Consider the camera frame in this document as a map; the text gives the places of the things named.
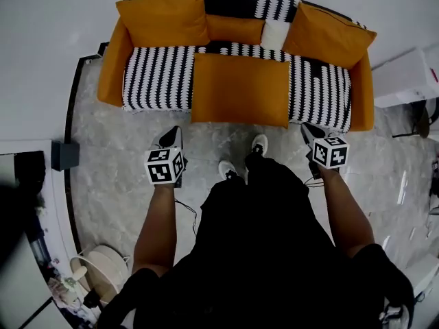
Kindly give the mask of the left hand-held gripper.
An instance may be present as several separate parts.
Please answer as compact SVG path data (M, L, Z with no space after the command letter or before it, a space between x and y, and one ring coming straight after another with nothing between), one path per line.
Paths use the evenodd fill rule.
M184 157L179 126L166 128L154 138L145 153L144 165L150 184L173 184L175 188L182 186L182 173L186 169L187 159Z

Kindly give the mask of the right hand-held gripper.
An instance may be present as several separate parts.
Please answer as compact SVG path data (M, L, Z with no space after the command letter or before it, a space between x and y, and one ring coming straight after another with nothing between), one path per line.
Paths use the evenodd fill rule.
M301 123L300 132L309 151L306 158L313 179L320 179L320 167L338 171L346 166L349 144L343 136L311 123Z

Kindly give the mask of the large orange cushion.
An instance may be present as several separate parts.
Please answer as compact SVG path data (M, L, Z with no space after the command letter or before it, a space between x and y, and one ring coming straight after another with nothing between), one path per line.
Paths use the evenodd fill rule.
M300 1L283 51L351 69L366 55L376 36L348 17Z
M290 62L196 53L193 123L288 127Z
M210 43L204 0L123 0L116 8L135 47Z

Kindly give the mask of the person's right forearm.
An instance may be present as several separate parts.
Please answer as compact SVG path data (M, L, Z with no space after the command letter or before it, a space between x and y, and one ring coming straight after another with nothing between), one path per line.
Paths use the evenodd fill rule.
M336 247L352 258L375 242L372 227L342 176L324 167L320 168L320 175L333 241Z

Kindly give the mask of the person's left forearm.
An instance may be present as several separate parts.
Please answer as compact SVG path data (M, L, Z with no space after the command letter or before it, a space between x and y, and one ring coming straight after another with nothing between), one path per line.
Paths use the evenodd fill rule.
M176 253L176 203L173 184L159 184L147 210L134 247L132 273L151 269L158 276L174 265Z

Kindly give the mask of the person's right white shoe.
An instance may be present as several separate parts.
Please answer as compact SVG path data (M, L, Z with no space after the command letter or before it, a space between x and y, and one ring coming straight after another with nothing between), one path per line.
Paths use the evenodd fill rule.
M265 134L257 134L251 145L251 152L265 156L268 150L268 138Z

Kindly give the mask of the person's white shoe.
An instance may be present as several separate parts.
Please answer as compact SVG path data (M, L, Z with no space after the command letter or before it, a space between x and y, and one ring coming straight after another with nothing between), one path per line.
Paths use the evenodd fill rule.
M257 134L251 145L251 152L265 156L268 150L268 138L265 134Z
M230 180L233 177L237 177L235 166L227 160L222 160L218 164L218 171L223 180Z

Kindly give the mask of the person's left white shoe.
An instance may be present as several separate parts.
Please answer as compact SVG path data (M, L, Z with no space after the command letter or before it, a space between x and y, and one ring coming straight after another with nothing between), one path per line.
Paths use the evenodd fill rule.
M223 180L230 180L233 177L237 177L235 166L227 160L222 160L218 164L218 171Z

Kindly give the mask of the black white patterned throw blanket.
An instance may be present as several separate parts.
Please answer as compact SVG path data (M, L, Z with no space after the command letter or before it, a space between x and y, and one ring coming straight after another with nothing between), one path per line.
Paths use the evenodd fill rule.
M298 0L204 0L206 12L220 16L292 22ZM281 47L230 41L207 46L135 47L123 74L122 108L190 110L195 53L250 56L290 62L289 122L309 122L339 132L371 130L374 121L372 74L368 54L351 70L292 56Z

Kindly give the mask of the dark grey box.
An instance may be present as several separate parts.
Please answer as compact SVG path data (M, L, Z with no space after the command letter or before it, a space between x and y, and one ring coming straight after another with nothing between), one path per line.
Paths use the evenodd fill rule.
M78 143L51 142L51 168L64 171L77 167L80 162L80 145Z

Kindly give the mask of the small white pillow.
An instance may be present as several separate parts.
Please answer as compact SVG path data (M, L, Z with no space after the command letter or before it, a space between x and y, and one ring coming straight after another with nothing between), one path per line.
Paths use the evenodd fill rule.
M261 46L264 49L281 50L287 38L291 23L267 19L261 35Z

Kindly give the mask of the black chair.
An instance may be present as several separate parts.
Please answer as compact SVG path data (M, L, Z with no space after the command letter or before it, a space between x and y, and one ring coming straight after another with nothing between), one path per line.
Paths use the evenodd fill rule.
M393 135L393 138L420 136L427 138L431 126L439 120L439 97L410 103L412 131Z

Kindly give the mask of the small orange pillow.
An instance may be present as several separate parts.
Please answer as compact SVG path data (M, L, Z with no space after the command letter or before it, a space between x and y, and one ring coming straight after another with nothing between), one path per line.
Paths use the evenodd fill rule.
M235 17L207 14L209 38L211 41L238 42L259 45L265 25L260 19L241 19Z

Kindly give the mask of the clear water bottle red label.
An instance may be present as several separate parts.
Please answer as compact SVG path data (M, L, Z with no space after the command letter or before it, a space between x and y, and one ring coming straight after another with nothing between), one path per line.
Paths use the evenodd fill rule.
M423 53L433 85L439 91L439 42L423 48Z

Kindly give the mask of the white round fan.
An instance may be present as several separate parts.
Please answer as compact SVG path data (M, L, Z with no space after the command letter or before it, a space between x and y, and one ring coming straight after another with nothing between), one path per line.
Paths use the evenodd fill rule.
M72 278L86 294L95 293L100 303L107 305L128 279L129 261L129 256L107 245L97 245L73 256L69 264Z

